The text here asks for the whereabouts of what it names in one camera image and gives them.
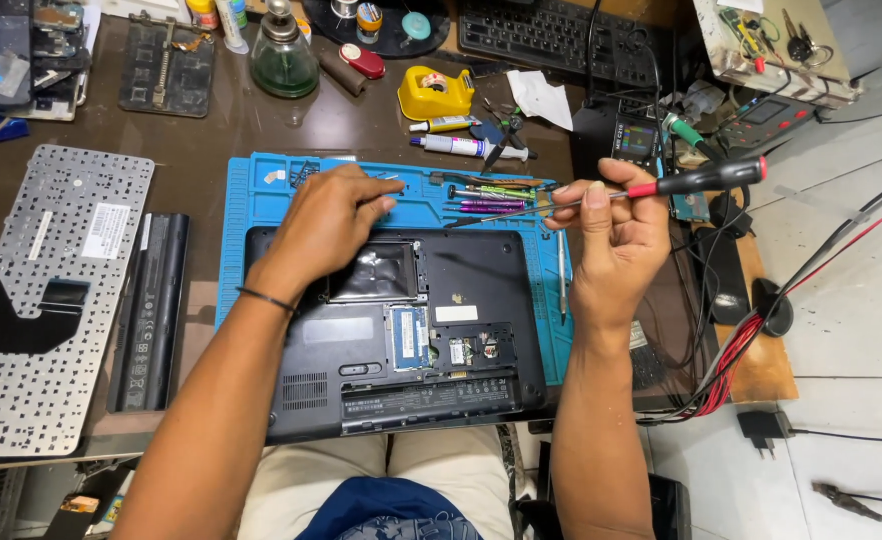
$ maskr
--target laptop vent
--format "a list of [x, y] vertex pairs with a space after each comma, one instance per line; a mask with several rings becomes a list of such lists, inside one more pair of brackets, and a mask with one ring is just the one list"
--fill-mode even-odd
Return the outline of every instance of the laptop vent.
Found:
[[288, 374], [281, 384], [283, 411], [327, 407], [327, 373]]

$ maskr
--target screwdriver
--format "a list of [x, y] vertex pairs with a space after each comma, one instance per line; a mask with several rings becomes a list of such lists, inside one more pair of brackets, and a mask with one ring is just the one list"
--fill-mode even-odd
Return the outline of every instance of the screwdriver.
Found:
[[[734, 188], [742, 188], [752, 183], [757, 184], [764, 180], [767, 176], [767, 161], [764, 157], [746, 157], [744, 159], [734, 159], [723, 161], [718, 164], [704, 166], [698, 169], [685, 171], [666, 178], [658, 178], [658, 180], [642, 185], [629, 187], [625, 191], [617, 191], [611, 194], [612, 199], [619, 197], [628, 197], [635, 199], [637, 197], [647, 197], [650, 195], [688, 195], [691, 193], [700, 193], [701, 191], [717, 190], [727, 191]], [[535, 206], [533, 208], [503, 213], [500, 215], [492, 215], [486, 217], [463, 217], [452, 223], [447, 223], [444, 228], [453, 229], [455, 227], [464, 227], [466, 225], [474, 225], [484, 221], [492, 221], [505, 217], [515, 217], [519, 215], [528, 215], [530, 213], [539, 213], [543, 211], [554, 211], [564, 209], [580, 204], [581, 201], [568, 202], [565, 204], [549, 204], [547, 206]]]

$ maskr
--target tube of glue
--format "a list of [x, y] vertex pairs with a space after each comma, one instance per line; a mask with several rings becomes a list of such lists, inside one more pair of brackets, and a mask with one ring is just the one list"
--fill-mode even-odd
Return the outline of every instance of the tube of glue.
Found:
[[439, 118], [431, 118], [420, 124], [411, 124], [411, 127], [409, 127], [408, 130], [411, 132], [428, 132], [430, 134], [435, 134], [480, 125], [481, 121], [473, 116], [441, 116]]
[[[411, 144], [418, 144], [424, 147], [424, 150], [433, 152], [447, 152], [448, 154], [459, 154], [461, 156], [478, 156], [486, 158], [494, 150], [495, 145], [486, 140], [474, 140], [472, 138], [460, 138], [457, 136], [443, 136], [429, 134], [425, 136], [412, 136]], [[503, 158], [518, 158], [522, 162], [527, 161], [527, 149], [518, 150], [510, 146], [504, 147], [504, 151], [500, 155]]]

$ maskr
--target blue silicone mat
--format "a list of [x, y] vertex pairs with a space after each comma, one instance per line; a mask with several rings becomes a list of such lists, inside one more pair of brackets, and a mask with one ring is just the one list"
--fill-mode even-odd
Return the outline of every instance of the blue silicone mat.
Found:
[[[221, 278], [218, 283], [217, 318], [219, 327], [237, 299], [235, 288], [244, 278], [244, 245], [251, 227], [278, 226], [287, 212], [295, 188], [290, 179], [310, 168], [322, 171], [341, 166], [345, 162], [330, 157], [253, 153], [250, 158], [234, 157], [228, 163], [228, 193], [224, 204], [224, 240], [221, 248]], [[398, 175], [406, 183], [403, 194], [396, 195], [398, 205], [384, 216], [375, 227], [434, 229], [453, 218], [467, 214], [446, 211], [447, 188], [428, 180], [431, 171], [447, 169], [424, 168], [388, 163], [357, 163], [370, 176]], [[454, 171], [477, 174], [476, 171]], [[567, 356], [570, 354], [574, 325], [568, 317], [561, 325], [558, 289], [557, 239], [554, 233], [544, 233], [538, 226], [537, 214], [499, 219], [471, 225], [472, 229], [510, 230], [520, 233], [527, 258], [527, 273], [534, 298], [534, 316], [538, 329], [538, 343], [544, 364], [544, 380], [548, 385], [559, 385], [564, 380]], [[566, 276], [570, 279], [570, 257], [566, 255]]]

